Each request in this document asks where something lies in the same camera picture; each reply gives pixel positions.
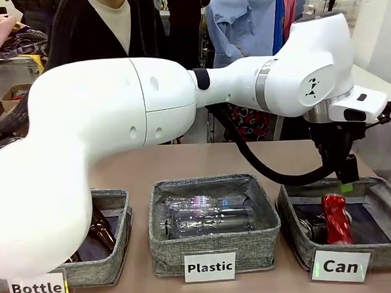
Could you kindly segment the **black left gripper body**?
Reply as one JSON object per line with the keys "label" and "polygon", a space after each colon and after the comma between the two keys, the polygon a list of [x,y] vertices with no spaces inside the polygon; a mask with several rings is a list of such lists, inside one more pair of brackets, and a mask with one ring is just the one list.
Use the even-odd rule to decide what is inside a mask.
{"label": "black left gripper body", "polygon": [[311,123],[309,131],[322,161],[344,161],[349,156],[353,144],[350,123]]}

